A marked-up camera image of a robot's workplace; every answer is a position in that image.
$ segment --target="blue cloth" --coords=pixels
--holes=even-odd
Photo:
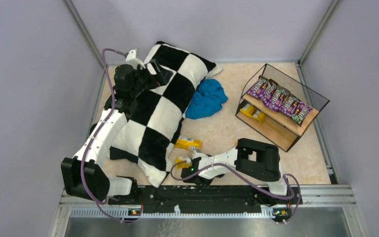
[[[216,79],[202,80],[187,108],[185,115],[190,119],[211,116],[222,109],[227,101],[225,90]]]

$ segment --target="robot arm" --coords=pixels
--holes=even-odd
[[[136,58],[136,50],[126,56],[126,62],[115,69],[115,104],[111,99],[102,112],[101,119],[90,134],[85,144],[73,158],[62,161],[62,175],[67,194],[91,200],[81,178],[81,162],[86,149],[84,161],[84,178],[88,189],[99,201],[117,195],[130,195],[137,183],[130,177],[107,177],[101,169],[109,158],[110,147],[120,130],[133,114],[137,96],[144,90],[166,85],[172,76],[171,71],[162,69],[155,60],[143,64]]]
[[[256,156],[254,160],[249,160],[253,152],[256,153]],[[238,140],[236,147],[216,156],[205,155],[196,149],[192,154],[192,166],[183,169],[182,177],[188,177],[209,166],[210,168],[202,170],[197,176],[184,182],[208,185],[213,178],[230,172],[226,167],[214,165],[218,163],[267,182],[269,191],[275,195],[285,196],[287,194],[287,184],[282,178],[284,172],[278,148],[274,145],[242,138]]]

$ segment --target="checkered pillow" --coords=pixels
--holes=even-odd
[[[110,159],[126,158],[137,163],[149,182],[159,187],[172,167],[168,157],[195,89],[201,80],[219,73],[222,67],[161,41],[153,46],[144,63],[151,59],[172,71],[173,76],[167,85],[137,97],[137,108],[114,140]]]

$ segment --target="marble surface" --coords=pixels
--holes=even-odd
[[[202,140],[202,151],[206,154],[216,155],[231,149],[239,138],[250,138],[262,142],[271,143],[265,137],[245,125],[236,116],[235,112],[239,103],[242,88],[246,81],[254,75],[264,64],[263,63],[243,63],[243,64],[223,64],[223,71],[213,78],[217,79],[228,96],[228,101],[223,104],[222,110],[211,117],[201,119],[185,119],[183,122],[181,135],[193,139]],[[294,63],[272,63],[272,66],[299,80]],[[113,81],[115,67],[110,67],[110,77]],[[103,95],[100,103],[97,118],[101,116],[103,105],[110,96],[110,88],[105,83]],[[285,173],[291,173],[297,177],[300,184],[330,184],[323,154],[317,140],[314,126],[305,132],[298,143],[289,151],[279,151],[281,162]],[[191,152],[174,149],[170,159],[176,156],[191,156]],[[103,165],[107,175],[121,175],[135,177],[140,185],[150,185],[143,171],[137,164],[128,160],[107,160]],[[180,176],[181,171],[175,170],[174,174]],[[256,184],[263,184],[259,180],[244,175]],[[182,185],[181,181],[176,181],[168,176],[163,185]],[[232,173],[226,174],[223,178],[216,178],[212,185],[244,185],[245,183]]]

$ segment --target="gray wall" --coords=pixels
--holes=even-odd
[[[379,236],[379,1],[343,1],[305,65],[339,176]]]
[[[48,236],[101,70],[60,0],[0,0],[0,237]]]
[[[330,0],[74,0],[99,49],[157,40],[215,61],[300,58]],[[118,62],[111,55],[108,62]]]

